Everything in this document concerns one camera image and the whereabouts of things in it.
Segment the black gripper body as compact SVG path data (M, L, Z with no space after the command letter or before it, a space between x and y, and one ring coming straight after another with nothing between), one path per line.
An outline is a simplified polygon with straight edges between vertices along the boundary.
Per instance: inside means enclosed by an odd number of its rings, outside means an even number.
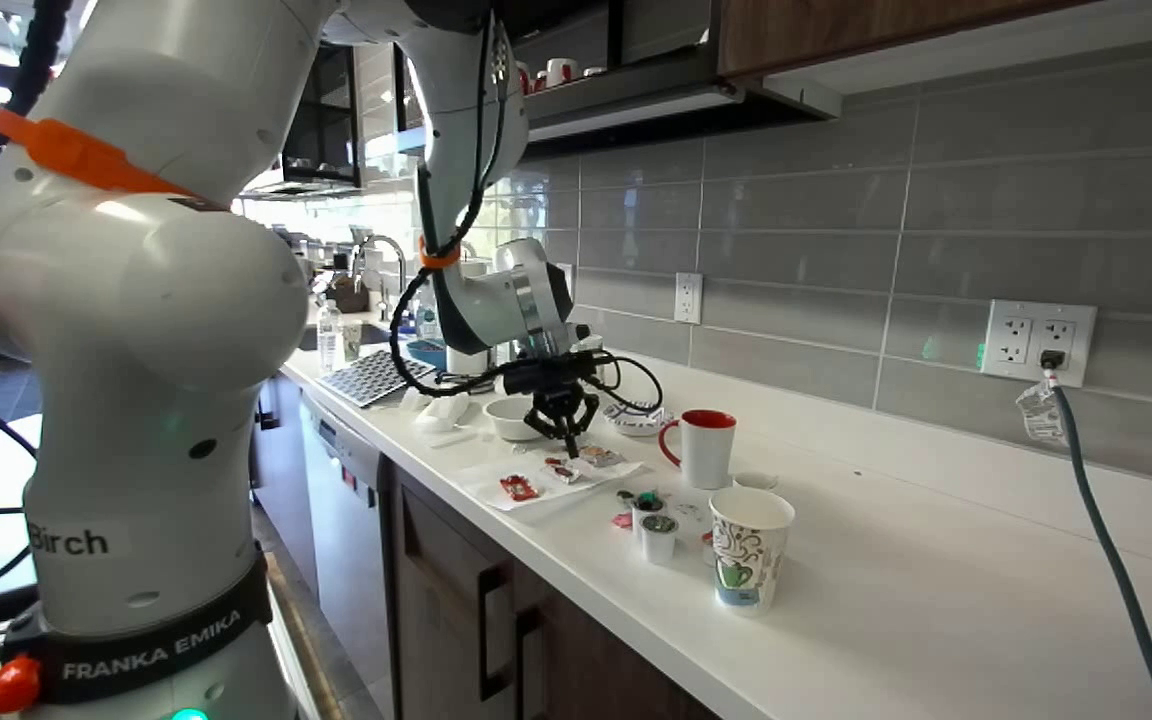
M504 390L534 402L527 415L535 423L590 423L601 402L585 394L585 379L596 376L590 351L564 355L522 355L504 370Z

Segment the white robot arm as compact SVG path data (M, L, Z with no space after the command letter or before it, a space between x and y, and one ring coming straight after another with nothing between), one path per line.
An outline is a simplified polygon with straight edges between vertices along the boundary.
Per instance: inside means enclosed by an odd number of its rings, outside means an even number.
M0 720L297 720L248 431L310 277L231 201L284 147L323 40L387 40L418 71L441 340L516 343L502 379L542 431L590 419L564 273L542 250L484 279L462 270L527 143L502 0L97 0L42 101L0 109L0 351L44 394L35 604L0 645Z

